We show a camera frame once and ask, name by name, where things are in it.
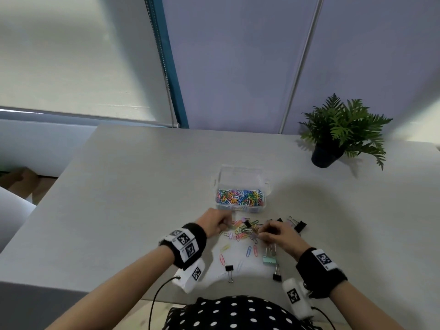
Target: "plastic container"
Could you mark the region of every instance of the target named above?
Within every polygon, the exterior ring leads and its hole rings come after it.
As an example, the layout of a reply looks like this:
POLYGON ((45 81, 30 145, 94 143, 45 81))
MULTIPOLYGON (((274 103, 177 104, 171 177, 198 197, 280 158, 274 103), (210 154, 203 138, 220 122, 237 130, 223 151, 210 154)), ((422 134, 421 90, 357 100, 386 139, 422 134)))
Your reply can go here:
POLYGON ((260 213, 266 208, 267 181, 263 178, 263 170, 258 168, 234 167, 223 165, 220 168, 218 179, 214 184, 214 196, 218 209, 260 213), (262 206, 246 206, 233 204, 219 204, 218 190, 260 190, 263 193, 262 206))

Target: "white sensor device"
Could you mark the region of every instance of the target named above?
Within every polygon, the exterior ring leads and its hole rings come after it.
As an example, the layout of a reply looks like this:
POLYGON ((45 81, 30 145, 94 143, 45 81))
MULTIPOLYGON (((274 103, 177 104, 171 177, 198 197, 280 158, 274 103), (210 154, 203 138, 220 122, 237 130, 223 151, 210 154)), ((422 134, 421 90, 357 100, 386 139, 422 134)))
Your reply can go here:
POLYGON ((199 258, 185 271, 182 269, 177 270, 174 276, 179 276, 180 279, 173 279, 173 284, 179 286, 188 294, 194 289, 204 270, 205 262, 203 259, 199 258))
POLYGON ((298 283, 294 278, 283 282, 283 290, 287 294, 292 312, 297 319, 313 317, 313 310, 306 297, 308 291, 304 288, 304 282, 298 283))

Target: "black plant pot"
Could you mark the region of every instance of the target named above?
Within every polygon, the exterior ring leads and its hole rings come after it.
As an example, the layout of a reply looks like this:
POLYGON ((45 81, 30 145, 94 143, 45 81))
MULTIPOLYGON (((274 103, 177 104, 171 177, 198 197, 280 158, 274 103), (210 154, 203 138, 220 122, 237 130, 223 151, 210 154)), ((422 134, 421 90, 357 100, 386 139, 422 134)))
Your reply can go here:
POLYGON ((343 148, 331 148, 322 144, 316 144, 315 150, 311 156, 311 161, 314 165, 320 168, 327 168, 334 161, 338 160, 343 154, 343 148))

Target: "white roller shade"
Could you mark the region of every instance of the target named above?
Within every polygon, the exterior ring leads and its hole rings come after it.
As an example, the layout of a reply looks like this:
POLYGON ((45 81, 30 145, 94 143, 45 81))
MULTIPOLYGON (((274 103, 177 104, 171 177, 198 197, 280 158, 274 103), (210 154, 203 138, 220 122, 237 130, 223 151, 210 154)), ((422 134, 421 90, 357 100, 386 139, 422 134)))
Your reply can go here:
POLYGON ((175 120, 144 0, 0 0, 0 56, 3 107, 175 120))

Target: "white chair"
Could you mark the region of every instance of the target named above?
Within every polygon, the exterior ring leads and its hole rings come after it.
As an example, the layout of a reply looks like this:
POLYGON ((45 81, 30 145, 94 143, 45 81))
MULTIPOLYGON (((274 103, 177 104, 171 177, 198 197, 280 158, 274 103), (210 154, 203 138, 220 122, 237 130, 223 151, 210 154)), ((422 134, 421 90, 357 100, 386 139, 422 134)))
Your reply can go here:
POLYGON ((36 206, 0 187, 0 253, 36 206))

